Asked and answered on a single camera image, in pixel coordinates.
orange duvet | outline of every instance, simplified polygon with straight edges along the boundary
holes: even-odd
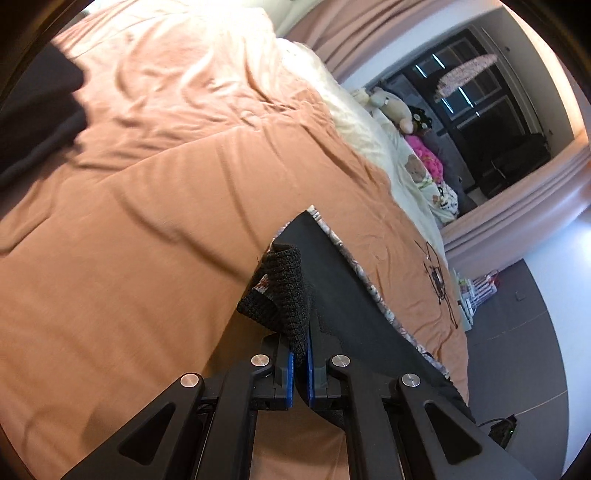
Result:
[[[128,1],[58,37],[86,73],[90,126],[3,192],[0,424],[37,480],[181,374],[256,353],[266,332],[236,304],[312,204],[467,398],[465,336],[386,174],[283,68],[262,11],[201,4]],[[301,401],[257,428],[251,478],[348,477],[343,433]]]

power strip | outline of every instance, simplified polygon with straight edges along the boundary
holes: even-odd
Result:
[[[505,450],[517,428],[517,418],[515,415],[507,417],[507,420],[508,421],[499,421],[495,423],[488,434],[491,439],[497,442]]]

gray floor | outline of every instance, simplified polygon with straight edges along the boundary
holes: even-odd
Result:
[[[516,414],[508,451],[538,480],[558,480],[569,420],[558,340],[525,262],[501,272],[500,282],[467,333],[469,404],[479,423]]]

curtain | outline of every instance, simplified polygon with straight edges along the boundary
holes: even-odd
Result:
[[[591,205],[591,150],[582,132],[554,159],[441,231],[450,267],[469,278],[501,270]]]
[[[286,36],[308,45],[338,82],[452,0],[324,0]]]

toy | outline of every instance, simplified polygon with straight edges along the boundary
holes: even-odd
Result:
[[[413,115],[407,104],[393,93],[376,87],[373,94],[369,97],[369,104],[379,108],[394,125],[400,127],[403,133],[407,135],[413,133]]]

